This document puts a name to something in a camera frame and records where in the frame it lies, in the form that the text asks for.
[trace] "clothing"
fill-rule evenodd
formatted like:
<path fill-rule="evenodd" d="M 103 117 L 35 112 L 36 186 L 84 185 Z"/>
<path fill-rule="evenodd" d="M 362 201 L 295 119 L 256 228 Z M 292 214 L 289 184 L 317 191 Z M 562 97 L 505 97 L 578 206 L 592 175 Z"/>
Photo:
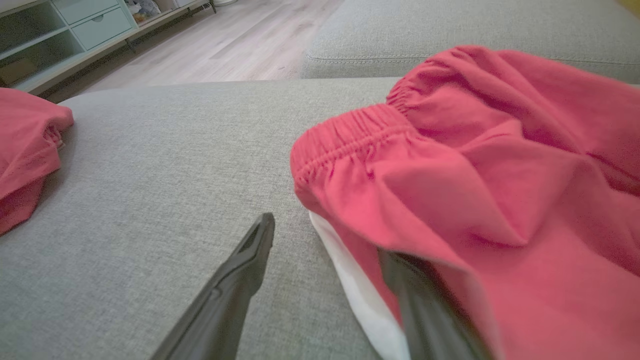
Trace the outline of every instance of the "clothing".
<path fill-rule="evenodd" d="M 399 322 L 377 247 L 432 262 L 496 358 L 635 359 L 638 119 L 624 83 L 457 47 L 307 131 L 291 172 Z"/>
<path fill-rule="evenodd" d="M 309 211 L 309 218 L 329 253 L 349 306 L 371 345 L 383 360 L 410 360 L 402 328 L 340 236 L 320 215 Z"/>
<path fill-rule="evenodd" d="M 14 89 L 0 88 L 0 235 L 27 220 L 44 178 L 60 168 L 60 131 L 71 110 Z"/>

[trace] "gray upholstery fabric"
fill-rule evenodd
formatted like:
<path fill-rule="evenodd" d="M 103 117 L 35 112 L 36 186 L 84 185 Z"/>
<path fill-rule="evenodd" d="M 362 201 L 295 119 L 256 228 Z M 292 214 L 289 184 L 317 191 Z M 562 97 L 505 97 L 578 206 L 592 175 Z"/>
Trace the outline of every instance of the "gray upholstery fabric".
<path fill-rule="evenodd" d="M 614 0 L 345 0 L 308 48 L 301 76 L 403 76 L 464 44 L 640 83 L 640 19 Z"/>
<path fill-rule="evenodd" d="M 63 105 L 62 169 L 0 237 L 0 358 L 146 359 L 255 217 L 276 233 L 238 359 L 375 359 L 293 194 L 306 129 L 397 79 L 206 83 Z"/>

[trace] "drawer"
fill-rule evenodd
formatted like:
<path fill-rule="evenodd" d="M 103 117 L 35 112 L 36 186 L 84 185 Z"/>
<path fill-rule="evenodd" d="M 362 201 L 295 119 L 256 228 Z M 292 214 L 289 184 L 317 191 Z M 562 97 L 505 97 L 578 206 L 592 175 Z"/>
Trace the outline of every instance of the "drawer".
<path fill-rule="evenodd" d="M 73 24 L 118 4 L 118 0 L 52 0 L 67 24 Z"/>
<path fill-rule="evenodd" d="M 121 8 L 111 10 L 72 28 L 78 40 L 89 50 L 131 29 Z"/>

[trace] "light wood flooring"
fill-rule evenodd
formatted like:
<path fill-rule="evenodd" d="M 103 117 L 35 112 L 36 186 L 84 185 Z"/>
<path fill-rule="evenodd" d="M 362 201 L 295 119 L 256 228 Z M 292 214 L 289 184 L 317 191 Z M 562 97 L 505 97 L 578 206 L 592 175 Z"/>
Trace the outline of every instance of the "light wood flooring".
<path fill-rule="evenodd" d="M 202 10 L 136 44 L 48 94 L 154 85 L 292 79 L 303 52 L 343 0 L 238 0 Z"/>

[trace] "cabinet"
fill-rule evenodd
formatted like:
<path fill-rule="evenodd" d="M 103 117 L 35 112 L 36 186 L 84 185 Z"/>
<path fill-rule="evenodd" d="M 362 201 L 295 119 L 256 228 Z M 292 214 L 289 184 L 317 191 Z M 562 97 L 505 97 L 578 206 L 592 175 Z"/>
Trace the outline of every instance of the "cabinet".
<path fill-rule="evenodd" d="M 0 86 L 39 94 L 206 0 L 183 0 L 182 6 L 156 2 L 162 13 L 141 24 L 124 0 L 36 0 L 0 13 Z"/>

